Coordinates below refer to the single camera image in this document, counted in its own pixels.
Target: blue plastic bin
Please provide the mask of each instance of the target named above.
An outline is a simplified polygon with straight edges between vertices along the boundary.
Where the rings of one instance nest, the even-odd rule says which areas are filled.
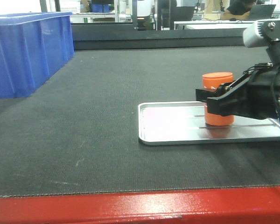
[[[93,13],[102,13],[103,5],[102,4],[92,4],[91,9]]]
[[[73,57],[70,15],[0,15],[0,98],[30,96]]]
[[[93,13],[108,13],[110,12],[110,6],[107,4],[92,4]]]

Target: orange cylinder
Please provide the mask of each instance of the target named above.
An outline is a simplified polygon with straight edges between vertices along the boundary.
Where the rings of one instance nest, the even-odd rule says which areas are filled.
[[[213,72],[202,75],[203,87],[207,89],[216,89],[220,84],[232,82],[233,74],[231,72]],[[207,112],[207,105],[204,104],[205,123],[214,126],[230,125],[234,121],[233,115],[221,116]]]

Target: metal tray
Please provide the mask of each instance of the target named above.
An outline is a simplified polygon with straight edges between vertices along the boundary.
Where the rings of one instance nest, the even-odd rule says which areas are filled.
[[[138,106],[139,140],[147,145],[180,145],[280,140],[277,120],[235,116],[229,126],[204,122],[203,103],[159,102]]]

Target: conveyor belt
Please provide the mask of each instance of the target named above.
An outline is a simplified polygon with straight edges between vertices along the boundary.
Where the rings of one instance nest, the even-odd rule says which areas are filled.
[[[264,48],[77,51],[29,98],[0,99],[0,196],[280,185],[280,142],[150,147],[137,105],[195,100]]]

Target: red frame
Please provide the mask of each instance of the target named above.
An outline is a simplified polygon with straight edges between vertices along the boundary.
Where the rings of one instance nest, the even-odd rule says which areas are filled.
[[[0,198],[0,224],[280,224],[280,186]]]

